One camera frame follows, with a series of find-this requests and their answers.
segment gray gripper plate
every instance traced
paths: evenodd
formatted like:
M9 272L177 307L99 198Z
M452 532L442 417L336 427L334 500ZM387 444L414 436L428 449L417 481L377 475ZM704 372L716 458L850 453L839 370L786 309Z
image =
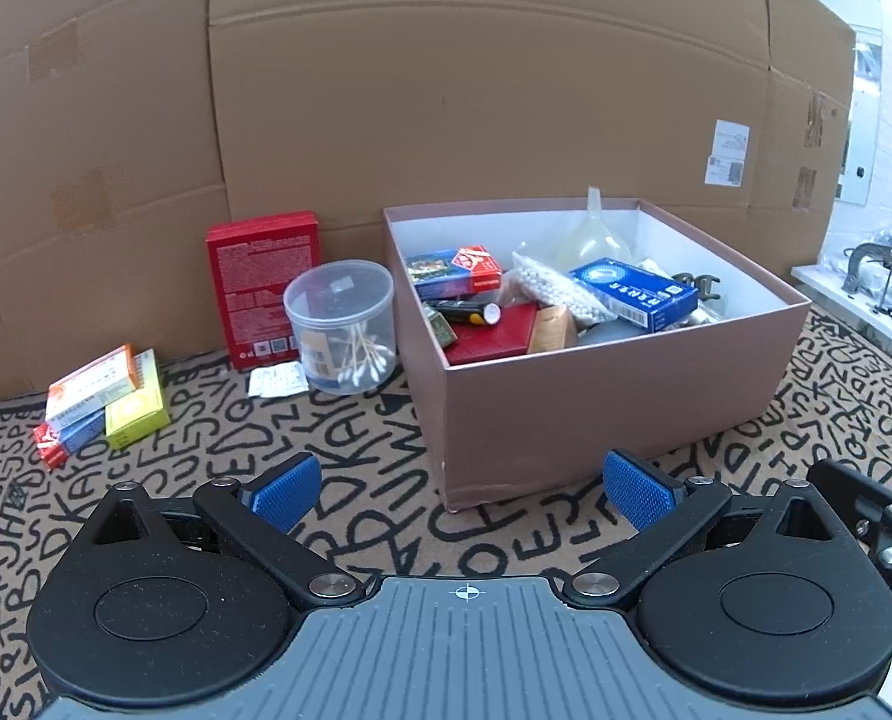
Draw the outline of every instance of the gray gripper plate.
M539 577L390 578L353 608L308 615L262 674L204 704L123 720L776 720L660 669L612 611L580 611ZM872 698L795 717L892 718ZM41 720L113 720L69 699Z

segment brown package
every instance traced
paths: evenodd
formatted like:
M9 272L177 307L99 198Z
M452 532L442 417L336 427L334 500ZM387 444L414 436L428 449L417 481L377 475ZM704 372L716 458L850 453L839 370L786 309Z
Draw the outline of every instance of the brown package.
M526 354L555 352L575 346L579 340L575 320L566 306L549 306L536 314Z

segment small green box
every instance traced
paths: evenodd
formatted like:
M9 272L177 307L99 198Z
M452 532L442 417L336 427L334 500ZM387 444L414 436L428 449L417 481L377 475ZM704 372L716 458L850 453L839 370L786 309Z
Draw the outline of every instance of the small green box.
M122 449L166 427L171 421L152 349L136 357L140 386L136 391L106 407L106 440L113 449Z

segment red case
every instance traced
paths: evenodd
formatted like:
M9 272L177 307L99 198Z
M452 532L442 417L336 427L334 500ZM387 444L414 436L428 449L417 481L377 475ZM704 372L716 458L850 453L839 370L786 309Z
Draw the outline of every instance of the red case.
M456 340L443 349L449 365L525 354L538 311L536 303L524 303L502 309L502 318L493 327L453 324Z
M59 437L52 432L52 428L49 425L37 425L33 428L32 436L36 442L36 451L39 452L40 459L50 469L58 469L65 464L65 461L70 459L70 456L65 454L63 445L59 442Z
M220 224L206 236L215 299L237 370L299 357L283 293L319 265L319 224L310 211Z

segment red box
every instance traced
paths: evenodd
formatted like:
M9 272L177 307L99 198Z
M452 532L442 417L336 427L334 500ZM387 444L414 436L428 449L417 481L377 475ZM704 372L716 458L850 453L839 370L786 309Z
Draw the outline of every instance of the red box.
M219 224L206 236L215 298L237 370L299 357L283 293L319 265L319 224L310 211Z
M59 442L59 437L49 425L37 425L33 428L32 436L36 442L36 450L39 452L40 459L50 469L58 469L70 459L70 456L65 453L65 448Z

